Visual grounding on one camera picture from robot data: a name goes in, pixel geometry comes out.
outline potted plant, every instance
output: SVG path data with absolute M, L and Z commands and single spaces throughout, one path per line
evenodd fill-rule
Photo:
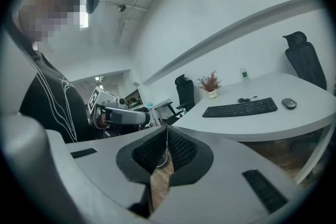
M 205 90 L 208 93 L 208 97 L 210 99 L 214 99 L 218 96 L 217 89 L 221 87 L 219 85 L 220 80 L 218 80 L 217 76 L 215 75 L 216 71 L 213 71 L 210 75 L 210 77 L 201 77 L 198 78 L 198 81 L 200 82 L 198 85 L 202 90 Z

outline wooden floor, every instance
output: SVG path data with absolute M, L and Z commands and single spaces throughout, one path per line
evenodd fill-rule
M 270 141 L 270 142 L 253 142 L 243 143 L 255 152 L 269 159 L 274 164 L 281 167 L 293 179 L 300 172 L 302 167 L 313 152 L 320 133 L 313 135 L 302 135 L 299 138 Z M 171 156 L 169 152 L 167 164 L 156 169 L 151 176 L 151 198 L 152 207 L 155 210 L 166 197 L 169 192 L 169 177 L 174 173 Z M 326 151 L 317 166 L 313 170 L 313 175 L 309 179 L 305 179 L 302 187 L 307 187 L 315 182 L 321 171 L 323 170 L 329 157 L 329 151 Z

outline keyboard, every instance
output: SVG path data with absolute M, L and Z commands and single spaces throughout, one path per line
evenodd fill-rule
M 249 116 L 277 111 L 272 98 L 265 98 L 246 103 L 209 106 L 202 117 L 204 118 L 226 118 Z

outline red plant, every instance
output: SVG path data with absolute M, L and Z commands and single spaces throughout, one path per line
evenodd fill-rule
M 200 81 L 198 85 L 202 90 L 205 90 L 207 92 L 212 92 L 212 91 L 218 89 L 219 87 L 221 87 L 221 85 L 219 85 L 221 80 L 218 80 L 215 73 L 216 73 L 216 71 L 213 71 L 213 72 L 211 72 L 210 77 L 203 76 L 203 77 L 197 79 L 198 81 Z

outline black office chair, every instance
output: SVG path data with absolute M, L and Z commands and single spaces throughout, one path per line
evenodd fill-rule
M 289 47 L 286 50 L 286 56 L 298 77 L 326 90 L 327 81 L 319 58 L 312 43 L 307 42 L 305 34 L 295 32 L 283 37 L 287 39 Z
M 178 97 L 180 99 L 180 105 L 176 109 L 185 108 L 186 111 L 189 111 L 195 106 L 194 101 L 194 83 L 192 80 L 187 80 L 184 77 L 184 74 L 175 79 L 175 85 L 178 92 Z M 180 119 L 181 112 L 173 113 L 174 115 L 167 119 L 167 124 L 172 125 Z

